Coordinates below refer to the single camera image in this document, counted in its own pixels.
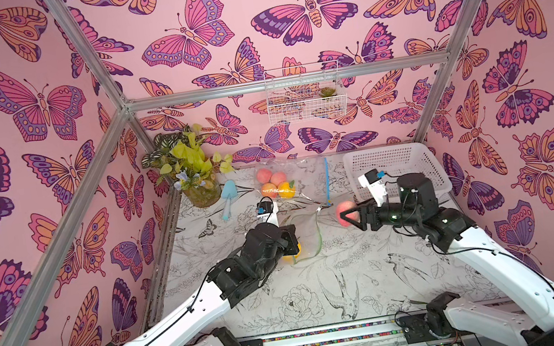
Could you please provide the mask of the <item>yellow bell pepper toy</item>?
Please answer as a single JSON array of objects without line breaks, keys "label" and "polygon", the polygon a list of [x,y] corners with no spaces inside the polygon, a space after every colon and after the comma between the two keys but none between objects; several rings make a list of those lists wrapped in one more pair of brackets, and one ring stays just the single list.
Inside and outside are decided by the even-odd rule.
[{"label": "yellow bell pepper toy", "polygon": [[286,253],[282,260],[287,263],[296,264],[302,254],[302,246],[300,244],[297,244],[297,246],[290,252]]}]

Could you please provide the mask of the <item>green printed zip bag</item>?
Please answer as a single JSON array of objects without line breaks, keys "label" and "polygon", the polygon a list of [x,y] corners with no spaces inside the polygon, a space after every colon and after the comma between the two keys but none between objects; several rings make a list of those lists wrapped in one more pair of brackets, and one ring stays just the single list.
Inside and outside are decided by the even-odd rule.
[{"label": "green printed zip bag", "polygon": [[299,243],[297,255],[283,256],[285,263],[295,265],[317,257],[322,251],[323,232],[320,224],[321,206],[297,209],[295,211],[280,212],[279,226],[295,226],[295,234]]}]

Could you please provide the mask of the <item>clear blue-zipper zip bag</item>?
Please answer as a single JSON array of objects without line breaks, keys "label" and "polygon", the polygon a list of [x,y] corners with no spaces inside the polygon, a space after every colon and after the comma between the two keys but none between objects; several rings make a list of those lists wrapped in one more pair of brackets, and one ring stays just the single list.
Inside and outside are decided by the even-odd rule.
[{"label": "clear blue-zipper zip bag", "polygon": [[332,204],[329,170],[322,156],[273,160],[256,167],[253,181],[262,198],[279,202],[284,209],[292,204],[328,208]]}]

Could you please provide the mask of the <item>yellow-orange peach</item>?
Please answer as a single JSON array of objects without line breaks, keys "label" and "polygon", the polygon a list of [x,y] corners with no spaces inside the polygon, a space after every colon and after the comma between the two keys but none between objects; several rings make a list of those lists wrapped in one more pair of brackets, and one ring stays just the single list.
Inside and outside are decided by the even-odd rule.
[{"label": "yellow-orange peach", "polygon": [[284,182],[277,188],[279,189],[278,196],[282,199],[292,199],[297,194],[296,183],[294,181]]}]

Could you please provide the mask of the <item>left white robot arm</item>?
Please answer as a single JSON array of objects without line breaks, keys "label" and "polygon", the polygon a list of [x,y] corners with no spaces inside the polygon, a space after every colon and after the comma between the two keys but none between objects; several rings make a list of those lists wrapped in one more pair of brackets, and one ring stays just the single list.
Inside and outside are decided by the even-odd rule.
[{"label": "left white robot arm", "polygon": [[202,339],[196,335],[265,285],[281,258],[299,252],[294,225],[259,223],[246,233],[238,249],[209,269],[185,303],[120,346],[241,346],[224,327],[215,328]]}]

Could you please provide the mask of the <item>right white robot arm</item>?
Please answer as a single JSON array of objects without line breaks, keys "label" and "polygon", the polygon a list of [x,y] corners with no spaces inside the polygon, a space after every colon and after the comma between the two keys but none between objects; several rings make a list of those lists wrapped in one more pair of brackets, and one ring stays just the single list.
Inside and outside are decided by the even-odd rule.
[{"label": "right white robot arm", "polygon": [[505,346],[554,346],[554,282],[492,240],[471,218],[440,206],[430,179],[421,173],[399,176],[399,201],[388,197],[385,174],[359,179],[371,199],[339,213],[341,220],[366,231],[383,226],[409,228],[438,255],[456,258],[502,290],[521,312],[474,304],[443,292],[426,306],[427,326],[442,339],[471,332]]}]

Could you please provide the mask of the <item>white plastic basket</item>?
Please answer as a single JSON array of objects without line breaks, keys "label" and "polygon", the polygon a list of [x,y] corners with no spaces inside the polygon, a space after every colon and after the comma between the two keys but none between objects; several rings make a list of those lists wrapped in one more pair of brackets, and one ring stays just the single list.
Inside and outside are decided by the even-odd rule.
[{"label": "white plastic basket", "polygon": [[364,202],[372,197],[369,190],[359,182],[359,177],[372,169],[384,171],[394,177],[413,172],[422,173],[432,181],[436,197],[442,197],[452,189],[444,167],[423,144],[406,143],[354,151],[344,155],[343,160],[356,202]]}]

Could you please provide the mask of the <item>potted green plant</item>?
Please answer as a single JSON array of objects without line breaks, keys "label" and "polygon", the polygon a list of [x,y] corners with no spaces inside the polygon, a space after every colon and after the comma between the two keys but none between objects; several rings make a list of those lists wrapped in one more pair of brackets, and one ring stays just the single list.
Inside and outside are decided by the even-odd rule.
[{"label": "potted green plant", "polygon": [[222,196],[217,175],[234,170],[230,154],[206,154],[202,145],[206,136],[201,127],[186,125],[181,131],[158,134],[151,152],[142,158],[142,166],[156,171],[156,183],[168,182],[188,198],[194,207],[207,208]]}]

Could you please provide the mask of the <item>aluminium frame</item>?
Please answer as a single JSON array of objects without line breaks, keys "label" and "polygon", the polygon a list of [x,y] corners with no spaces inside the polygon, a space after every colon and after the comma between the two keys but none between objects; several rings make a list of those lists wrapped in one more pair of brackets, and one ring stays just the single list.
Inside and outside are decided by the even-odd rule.
[{"label": "aluminium frame", "polygon": [[54,134],[50,120],[39,139],[19,134],[10,115],[0,112],[0,259],[11,258],[31,276],[28,294],[13,313],[0,346],[47,346],[48,337],[31,337],[44,306],[52,323],[69,312],[70,290],[53,294],[59,267],[86,220],[104,201],[98,192],[111,154],[125,130],[152,149],[140,110],[216,100],[304,84],[305,75],[274,76],[232,86],[198,89],[130,100],[104,67],[97,51],[64,0],[0,0],[0,70],[31,89],[25,106],[39,102],[42,89],[73,90],[78,96],[69,130]]}]

